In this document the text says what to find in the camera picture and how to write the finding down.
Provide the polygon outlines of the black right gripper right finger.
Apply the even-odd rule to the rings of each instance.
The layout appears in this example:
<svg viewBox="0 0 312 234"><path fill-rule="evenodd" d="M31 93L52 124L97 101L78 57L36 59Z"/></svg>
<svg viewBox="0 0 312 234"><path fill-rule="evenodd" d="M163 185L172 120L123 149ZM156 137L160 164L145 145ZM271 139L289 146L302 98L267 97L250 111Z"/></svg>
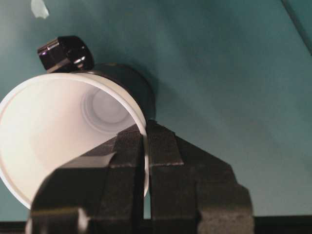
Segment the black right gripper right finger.
<svg viewBox="0 0 312 234"><path fill-rule="evenodd" d="M253 206L230 164L150 120L147 123L155 234L252 234Z"/></svg>

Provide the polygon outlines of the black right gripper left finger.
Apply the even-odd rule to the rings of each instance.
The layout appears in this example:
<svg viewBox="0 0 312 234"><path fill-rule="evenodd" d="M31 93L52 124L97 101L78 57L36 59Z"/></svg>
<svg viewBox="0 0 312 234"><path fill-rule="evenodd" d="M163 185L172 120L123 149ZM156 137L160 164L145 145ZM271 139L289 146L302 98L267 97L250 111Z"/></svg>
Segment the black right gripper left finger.
<svg viewBox="0 0 312 234"><path fill-rule="evenodd" d="M137 126L63 164L38 189L28 234L137 234L144 149Z"/></svg>

